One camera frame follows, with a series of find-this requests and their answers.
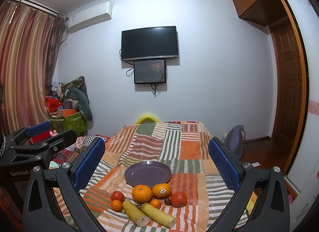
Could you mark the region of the large red tomato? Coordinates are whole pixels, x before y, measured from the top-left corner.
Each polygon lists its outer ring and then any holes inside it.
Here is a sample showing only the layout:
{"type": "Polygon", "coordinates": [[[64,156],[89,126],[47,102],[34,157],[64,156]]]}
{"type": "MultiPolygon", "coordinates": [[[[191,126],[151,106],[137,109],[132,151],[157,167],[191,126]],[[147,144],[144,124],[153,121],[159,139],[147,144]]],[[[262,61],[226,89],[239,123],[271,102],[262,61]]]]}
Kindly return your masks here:
{"type": "Polygon", "coordinates": [[[175,208],[184,207],[187,204],[188,198],[184,192],[175,192],[172,194],[171,205],[175,208]]]}

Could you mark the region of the large black wall television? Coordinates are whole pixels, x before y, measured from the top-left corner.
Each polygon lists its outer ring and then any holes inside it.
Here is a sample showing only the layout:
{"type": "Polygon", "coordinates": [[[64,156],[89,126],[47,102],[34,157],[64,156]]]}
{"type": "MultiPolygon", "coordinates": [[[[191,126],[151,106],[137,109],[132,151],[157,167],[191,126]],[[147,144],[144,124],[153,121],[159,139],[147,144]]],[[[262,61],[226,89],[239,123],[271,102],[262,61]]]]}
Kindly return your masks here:
{"type": "Polygon", "coordinates": [[[178,57],[176,26],[161,26],[122,31],[121,60],[178,57]]]}

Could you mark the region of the green storage box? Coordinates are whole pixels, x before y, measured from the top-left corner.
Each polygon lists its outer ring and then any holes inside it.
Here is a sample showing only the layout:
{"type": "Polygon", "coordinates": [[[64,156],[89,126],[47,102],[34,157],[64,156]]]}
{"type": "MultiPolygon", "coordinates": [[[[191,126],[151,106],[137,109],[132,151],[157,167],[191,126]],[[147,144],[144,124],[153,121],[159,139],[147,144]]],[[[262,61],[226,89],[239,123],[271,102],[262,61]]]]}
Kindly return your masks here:
{"type": "Polygon", "coordinates": [[[79,137],[83,132],[87,130],[87,123],[81,113],[76,113],[66,117],[54,117],[50,118],[52,129],[58,133],[62,133],[69,129],[76,132],[79,137]]]}

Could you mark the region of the large orange with sticker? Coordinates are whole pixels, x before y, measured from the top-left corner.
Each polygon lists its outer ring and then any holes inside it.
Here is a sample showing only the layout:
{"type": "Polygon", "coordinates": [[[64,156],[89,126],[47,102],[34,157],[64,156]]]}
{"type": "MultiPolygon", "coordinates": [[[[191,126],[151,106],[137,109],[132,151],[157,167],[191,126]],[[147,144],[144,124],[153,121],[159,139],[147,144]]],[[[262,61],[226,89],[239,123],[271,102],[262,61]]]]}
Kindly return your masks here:
{"type": "Polygon", "coordinates": [[[168,183],[159,183],[152,188],[155,198],[168,198],[172,194],[172,188],[168,183]]]}

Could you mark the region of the red box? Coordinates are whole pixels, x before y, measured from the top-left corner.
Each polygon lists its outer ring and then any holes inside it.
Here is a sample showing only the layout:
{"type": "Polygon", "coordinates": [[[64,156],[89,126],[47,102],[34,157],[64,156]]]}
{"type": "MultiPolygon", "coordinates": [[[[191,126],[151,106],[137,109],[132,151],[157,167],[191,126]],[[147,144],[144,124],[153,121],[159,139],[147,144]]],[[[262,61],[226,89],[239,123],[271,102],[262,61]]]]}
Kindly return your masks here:
{"type": "Polygon", "coordinates": [[[52,133],[53,133],[53,130],[50,129],[49,131],[45,131],[45,132],[43,132],[43,133],[41,133],[39,135],[36,135],[36,136],[32,137],[30,139],[30,141],[31,141],[32,144],[35,144],[37,142],[41,142],[41,141],[43,141],[45,139],[50,138],[52,133]]]}

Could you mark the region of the pink toy figure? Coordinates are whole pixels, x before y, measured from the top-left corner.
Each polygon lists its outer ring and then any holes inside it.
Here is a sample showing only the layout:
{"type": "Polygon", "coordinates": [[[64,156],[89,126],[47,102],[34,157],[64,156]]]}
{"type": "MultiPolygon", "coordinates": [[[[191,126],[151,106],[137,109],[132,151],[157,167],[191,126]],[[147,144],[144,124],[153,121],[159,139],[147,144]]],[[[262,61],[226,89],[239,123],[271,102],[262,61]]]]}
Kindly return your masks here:
{"type": "Polygon", "coordinates": [[[58,135],[58,133],[57,133],[56,130],[50,131],[50,136],[51,136],[51,137],[54,137],[54,136],[56,136],[56,135],[58,135]]]}

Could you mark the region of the checkered quilt underneath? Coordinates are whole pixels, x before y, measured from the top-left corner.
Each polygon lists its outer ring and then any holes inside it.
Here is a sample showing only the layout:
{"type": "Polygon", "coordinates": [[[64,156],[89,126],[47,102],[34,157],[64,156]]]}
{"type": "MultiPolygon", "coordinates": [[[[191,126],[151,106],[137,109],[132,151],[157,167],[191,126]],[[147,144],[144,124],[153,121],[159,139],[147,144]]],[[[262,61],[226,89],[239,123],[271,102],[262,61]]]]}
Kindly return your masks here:
{"type": "Polygon", "coordinates": [[[91,142],[94,141],[95,138],[101,138],[104,143],[110,139],[109,137],[104,137],[101,135],[85,135],[83,137],[78,137],[74,144],[66,149],[63,149],[53,157],[49,168],[55,169],[64,162],[72,162],[80,152],[86,150],[86,148],[89,146],[89,144],[91,144],[91,142]]]}

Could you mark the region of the small mandarin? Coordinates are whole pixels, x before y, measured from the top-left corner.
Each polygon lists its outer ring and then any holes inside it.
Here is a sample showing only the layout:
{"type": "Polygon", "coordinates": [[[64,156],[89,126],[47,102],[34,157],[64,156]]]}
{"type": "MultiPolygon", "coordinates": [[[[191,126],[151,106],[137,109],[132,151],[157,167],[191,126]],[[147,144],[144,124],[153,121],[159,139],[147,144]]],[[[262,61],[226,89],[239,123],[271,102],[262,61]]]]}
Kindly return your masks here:
{"type": "Polygon", "coordinates": [[[112,200],[111,209],[114,211],[122,211],[122,202],[120,200],[112,200]]]}
{"type": "Polygon", "coordinates": [[[152,199],[150,202],[150,205],[152,205],[153,207],[160,209],[162,206],[162,203],[159,199],[152,199]]]}

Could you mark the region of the striped pink curtain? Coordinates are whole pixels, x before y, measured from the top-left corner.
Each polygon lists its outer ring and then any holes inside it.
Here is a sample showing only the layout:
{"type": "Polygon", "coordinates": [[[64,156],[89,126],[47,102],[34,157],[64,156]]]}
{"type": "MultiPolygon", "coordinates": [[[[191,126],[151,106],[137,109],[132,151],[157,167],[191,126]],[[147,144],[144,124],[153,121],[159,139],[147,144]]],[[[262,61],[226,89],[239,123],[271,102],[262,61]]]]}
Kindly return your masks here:
{"type": "Polygon", "coordinates": [[[1,82],[4,134],[48,120],[45,96],[51,90],[62,36],[64,13],[5,0],[1,5],[1,82]]]}

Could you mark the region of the blue grey backpack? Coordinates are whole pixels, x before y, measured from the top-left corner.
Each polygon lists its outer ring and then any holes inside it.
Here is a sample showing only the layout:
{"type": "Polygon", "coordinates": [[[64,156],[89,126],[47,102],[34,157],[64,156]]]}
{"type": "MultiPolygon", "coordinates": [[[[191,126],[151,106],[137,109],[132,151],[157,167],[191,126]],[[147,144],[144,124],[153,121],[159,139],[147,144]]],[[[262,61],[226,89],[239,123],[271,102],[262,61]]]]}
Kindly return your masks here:
{"type": "Polygon", "coordinates": [[[245,147],[245,130],[243,125],[235,126],[225,137],[224,146],[239,159],[243,157],[245,147]]]}

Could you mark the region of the purple ceramic plate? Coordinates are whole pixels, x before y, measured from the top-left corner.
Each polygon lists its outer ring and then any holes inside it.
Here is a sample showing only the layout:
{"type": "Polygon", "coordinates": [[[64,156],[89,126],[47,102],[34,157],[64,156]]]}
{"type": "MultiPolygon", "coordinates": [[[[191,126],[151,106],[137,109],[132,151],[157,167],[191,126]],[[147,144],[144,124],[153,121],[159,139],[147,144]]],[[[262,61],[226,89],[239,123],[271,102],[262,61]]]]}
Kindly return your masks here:
{"type": "Polygon", "coordinates": [[[149,160],[133,164],[124,174],[129,185],[146,185],[150,188],[159,183],[167,183],[171,176],[172,171],[166,164],[149,160]]]}

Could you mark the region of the grey green plush pillow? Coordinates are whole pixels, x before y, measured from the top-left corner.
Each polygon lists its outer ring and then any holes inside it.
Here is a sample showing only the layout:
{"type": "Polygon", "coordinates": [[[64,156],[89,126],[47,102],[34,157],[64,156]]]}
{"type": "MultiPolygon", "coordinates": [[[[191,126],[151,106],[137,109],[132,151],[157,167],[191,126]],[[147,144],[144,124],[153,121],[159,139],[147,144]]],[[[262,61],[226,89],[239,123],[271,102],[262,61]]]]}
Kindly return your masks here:
{"type": "Polygon", "coordinates": [[[93,120],[93,114],[89,106],[89,100],[80,89],[77,89],[76,87],[68,89],[67,98],[76,101],[76,111],[81,112],[87,121],[93,120]]]}

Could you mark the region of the small red tomato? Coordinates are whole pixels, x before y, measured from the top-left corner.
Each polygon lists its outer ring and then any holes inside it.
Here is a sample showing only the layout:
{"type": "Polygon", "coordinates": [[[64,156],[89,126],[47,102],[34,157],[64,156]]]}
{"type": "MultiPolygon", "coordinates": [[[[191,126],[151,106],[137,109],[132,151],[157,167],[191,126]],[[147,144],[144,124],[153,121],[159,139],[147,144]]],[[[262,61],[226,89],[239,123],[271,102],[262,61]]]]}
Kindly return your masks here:
{"type": "Polygon", "coordinates": [[[125,200],[125,196],[119,190],[115,190],[111,195],[111,200],[112,201],[117,200],[117,201],[123,202],[125,200]]]}

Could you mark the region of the large orange with dimple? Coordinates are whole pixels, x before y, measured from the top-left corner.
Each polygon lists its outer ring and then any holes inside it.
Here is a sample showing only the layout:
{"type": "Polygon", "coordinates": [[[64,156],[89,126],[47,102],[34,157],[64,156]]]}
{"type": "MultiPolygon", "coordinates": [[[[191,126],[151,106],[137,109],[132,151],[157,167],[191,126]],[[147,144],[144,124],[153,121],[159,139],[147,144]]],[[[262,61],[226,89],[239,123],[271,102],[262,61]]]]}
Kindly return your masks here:
{"type": "Polygon", "coordinates": [[[153,198],[152,190],[146,185],[137,185],[132,190],[132,198],[137,203],[146,203],[153,198]]]}

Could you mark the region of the white air conditioner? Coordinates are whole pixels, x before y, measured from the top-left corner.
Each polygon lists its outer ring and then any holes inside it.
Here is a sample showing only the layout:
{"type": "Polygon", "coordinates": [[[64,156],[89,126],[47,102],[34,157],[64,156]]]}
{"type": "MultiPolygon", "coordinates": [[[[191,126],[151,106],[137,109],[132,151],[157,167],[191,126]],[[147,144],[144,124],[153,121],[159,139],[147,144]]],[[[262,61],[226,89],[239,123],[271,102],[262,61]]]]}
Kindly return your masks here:
{"type": "Polygon", "coordinates": [[[70,33],[77,32],[81,29],[106,22],[112,18],[112,3],[105,2],[69,17],[68,31],[70,33]]]}

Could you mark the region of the brown wooden door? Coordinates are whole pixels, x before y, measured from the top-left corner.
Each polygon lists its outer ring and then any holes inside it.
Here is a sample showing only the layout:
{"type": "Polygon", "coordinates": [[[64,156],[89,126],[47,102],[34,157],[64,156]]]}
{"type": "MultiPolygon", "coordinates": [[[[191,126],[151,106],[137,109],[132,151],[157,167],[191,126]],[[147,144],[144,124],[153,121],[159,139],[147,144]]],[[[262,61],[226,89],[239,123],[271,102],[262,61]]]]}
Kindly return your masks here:
{"type": "Polygon", "coordinates": [[[299,47],[288,17],[270,26],[277,69],[277,106],[273,143],[284,155],[282,172],[293,162],[303,123],[303,76],[299,47]]]}

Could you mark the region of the small black wall screen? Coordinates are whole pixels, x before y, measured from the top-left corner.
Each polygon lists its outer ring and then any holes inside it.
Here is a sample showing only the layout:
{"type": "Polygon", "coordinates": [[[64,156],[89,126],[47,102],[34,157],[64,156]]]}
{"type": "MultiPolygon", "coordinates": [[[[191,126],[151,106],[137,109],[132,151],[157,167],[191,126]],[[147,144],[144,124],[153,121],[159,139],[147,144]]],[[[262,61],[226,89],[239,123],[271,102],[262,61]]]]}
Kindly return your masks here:
{"type": "Polygon", "coordinates": [[[134,62],[134,84],[166,83],[166,61],[160,59],[134,62]]]}

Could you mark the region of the wooden wardrobe cabinet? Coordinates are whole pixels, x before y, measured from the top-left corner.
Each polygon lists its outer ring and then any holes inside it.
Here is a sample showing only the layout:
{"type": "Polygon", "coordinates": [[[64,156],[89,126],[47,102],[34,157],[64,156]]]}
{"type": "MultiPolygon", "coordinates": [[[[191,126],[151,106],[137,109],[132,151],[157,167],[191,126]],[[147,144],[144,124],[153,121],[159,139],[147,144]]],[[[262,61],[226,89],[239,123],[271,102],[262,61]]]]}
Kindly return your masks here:
{"type": "Polygon", "coordinates": [[[287,16],[281,0],[232,0],[237,15],[245,20],[261,26],[268,26],[287,16]]]}

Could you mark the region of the striped patchwork blanket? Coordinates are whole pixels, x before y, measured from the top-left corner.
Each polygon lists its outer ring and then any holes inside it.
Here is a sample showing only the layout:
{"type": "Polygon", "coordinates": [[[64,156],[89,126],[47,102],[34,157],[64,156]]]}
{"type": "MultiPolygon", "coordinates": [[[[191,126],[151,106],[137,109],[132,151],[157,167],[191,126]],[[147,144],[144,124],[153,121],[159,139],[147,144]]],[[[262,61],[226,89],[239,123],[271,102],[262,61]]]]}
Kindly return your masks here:
{"type": "Polygon", "coordinates": [[[184,192],[183,208],[162,205],[176,218],[173,231],[206,231],[233,196],[208,155],[212,136],[200,122],[158,122],[124,126],[105,142],[105,153],[81,197],[107,231],[165,231],[150,221],[138,227],[125,212],[111,209],[111,194],[118,190],[131,199],[132,186],[125,171],[133,164],[157,161],[172,171],[173,192],[184,192]]]}

